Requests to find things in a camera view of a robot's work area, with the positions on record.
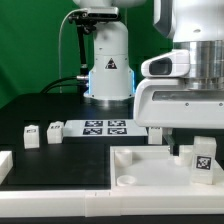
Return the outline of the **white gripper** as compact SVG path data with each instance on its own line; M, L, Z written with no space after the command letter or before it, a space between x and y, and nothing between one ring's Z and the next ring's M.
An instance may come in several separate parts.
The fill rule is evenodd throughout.
M172 128L224 129L224 91L187 90L180 78L145 78L136 89L133 118L139 126L164 128L173 153Z

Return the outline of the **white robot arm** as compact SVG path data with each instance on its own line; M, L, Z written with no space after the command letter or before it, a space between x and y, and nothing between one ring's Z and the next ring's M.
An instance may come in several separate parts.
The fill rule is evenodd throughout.
M74 0L86 19L117 16L117 9L146 0ZM144 61L145 77L135 92L133 117L139 126L224 129L224 0L154 0L154 27L173 41L172 51ZM98 25L89 98L124 100L128 80L127 40L112 50L106 25Z

